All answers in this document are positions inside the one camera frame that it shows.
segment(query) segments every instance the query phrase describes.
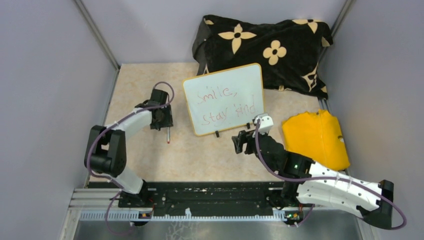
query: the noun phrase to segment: black pillow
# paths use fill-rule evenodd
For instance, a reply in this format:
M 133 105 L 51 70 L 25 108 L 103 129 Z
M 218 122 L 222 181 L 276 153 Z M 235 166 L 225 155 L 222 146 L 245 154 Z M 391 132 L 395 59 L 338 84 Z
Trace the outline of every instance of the black pillow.
M 199 63 L 197 75 L 258 63 L 264 88 L 326 99 L 326 85 L 318 77 L 317 68 L 322 47 L 332 44 L 329 26 L 317 20 L 250 24 L 206 15 L 192 52 Z

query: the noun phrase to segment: yellow cloth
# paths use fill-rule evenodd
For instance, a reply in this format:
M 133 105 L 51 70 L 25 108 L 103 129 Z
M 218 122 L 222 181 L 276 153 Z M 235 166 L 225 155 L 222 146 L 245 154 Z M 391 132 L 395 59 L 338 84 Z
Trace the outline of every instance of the yellow cloth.
M 305 112 L 282 122 L 285 149 L 340 171 L 349 167 L 339 121 L 327 110 Z

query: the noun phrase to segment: tan flower pattern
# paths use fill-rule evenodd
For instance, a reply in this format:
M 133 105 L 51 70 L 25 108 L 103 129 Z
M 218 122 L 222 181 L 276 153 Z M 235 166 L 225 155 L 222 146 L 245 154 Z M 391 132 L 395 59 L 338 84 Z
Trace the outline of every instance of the tan flower pattern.
M 204 21 L 204 23 L 205 23 L 205 24 L 207 24 L 207 25 L 214 25 L 214 22 L 213 22 L 213 21 L 211 21 L 211 20 L 206 20 L 206 18 L 203 18 L 203 21 Z
M 240 23 L 234 27 L 234 32 L 226 31 L 218 33 L 218 35 L 223 39 L 232 40 L 231 47 L 233 54 L 236 54 L 237 50 L 239 50 L 240 46 L 242 45 L 242 39 L 251 39 L 256 37 L 256 34 L 254 33 L 247 31 L 243 32 L 243 28 Z
M 209 69 L 208 69 L 208 65 L 206 64 L 204 66 L 203 74 L 208 74 L 208 73 L 209 73 Z
M 286 53 L 287 50 L 285 47 L 281 46 L 280 41 L 274 40 L 271 42 L 271 47 L 267 47 L 263 50 L 263 57 L 268 59 L 269 65 L 276 65 L 279 58 L 284 57 Z
M 292 90 L 291 88 L 284 87 L 283 85 L 280 85 L 280 86 L 278 87 L 278 91 L 279 91 L 279 92 L 283 92 L 283 91 L 291 91 L 291 90 Z
M 303 79 L 305 79 L 307 85 L 309 86 L 309 92 L 312 91 L 312 89 L 317 85 L 317 68 L 318 63 L 316 64 L 316 67 L 311 71 L 310 73 L 306 74 L 305 76 L 302 76 Z
M 293 19 L 292 21 L 299 25 L 307 24 L 313 33 L 317 31 L 318 23 L 321 22 L 320 20 L 314 20 L 314 19 Z
M 321 37 L 321 45 L 323 47 L 330 47 L 330 43 L 324 37 Z

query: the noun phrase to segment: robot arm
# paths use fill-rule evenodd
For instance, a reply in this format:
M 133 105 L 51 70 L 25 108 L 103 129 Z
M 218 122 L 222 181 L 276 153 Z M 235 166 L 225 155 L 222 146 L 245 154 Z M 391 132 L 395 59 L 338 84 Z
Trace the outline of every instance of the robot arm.
M 380 197 L 352 184 L 356 182 L 361 186 L 377 192 L 393 201 L 394 184 L 383 180 L 379 183 L 367 182 L 331 170 L 311 158 L 288 152 L 284 146 L 268 135 L 273 120 L 268 114 L 258 115 L 253 123 L 260 120 L 258 136 L 255 131 L 240 131 L 238 136 L 233 136 L 235 151 L 242 152 L 246 143 L 245 154 L 255 153 L 259 158 L 255 146 L 255 138 L 259 140 L 261 156 L 271 171 L 278 171 L 278 175 L 288 179 L 306 179 L 315 177 L 334 177 L 335 180 L 319 179 L 304 181 L 286 181 L 281 190 L 279 199 L 274 200 L 280 206 L 296 206 L 299 204 L 316 204 L 333 207 L 351 213 L 364 219 L 370 225 L 378 228 L 390 229 L 392 226 L 392 206 Z
M 146 126 L 150 129 L 161 130 L 173 126 L 171 105 L 162 108 L 140 111 L 143 108 L 164 105 L 167 102 L 168 93 L 159 89 L 153 89 L 150 99 L 138 104 L 133 109 L 133 115 L 122 121 L 118 126 L 108 131 L 94 146 L 90 158 L 90 168 L 112 179 L 130 195 L 139 195 L 145 198 L 145 181 L 138 177 L 127 166 L 126 141 Z M 111 125 L 91 128 L 85 153 L 84 165 L 87 167 L 87 156 L 95 139 Z

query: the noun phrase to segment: white wall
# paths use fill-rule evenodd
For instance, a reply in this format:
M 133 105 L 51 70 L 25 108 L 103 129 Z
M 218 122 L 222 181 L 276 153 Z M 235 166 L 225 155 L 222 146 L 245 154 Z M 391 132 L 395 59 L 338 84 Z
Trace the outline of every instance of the white wall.
M 0 239 L 57 239 L 115 70 L 71 0 L 2 0 L 0 33 Z
M 382 240 L 424 236 L 423 10 L 422 0 L 356 1 L 320 69 L 351 172 L 394 182 L 407 215 L 405 228 L 379 230 Z
M 332 26 L 345 0 L 83 0 L 122 63 L 193 62 L 202 16 L 254 24 L 314 18 Z

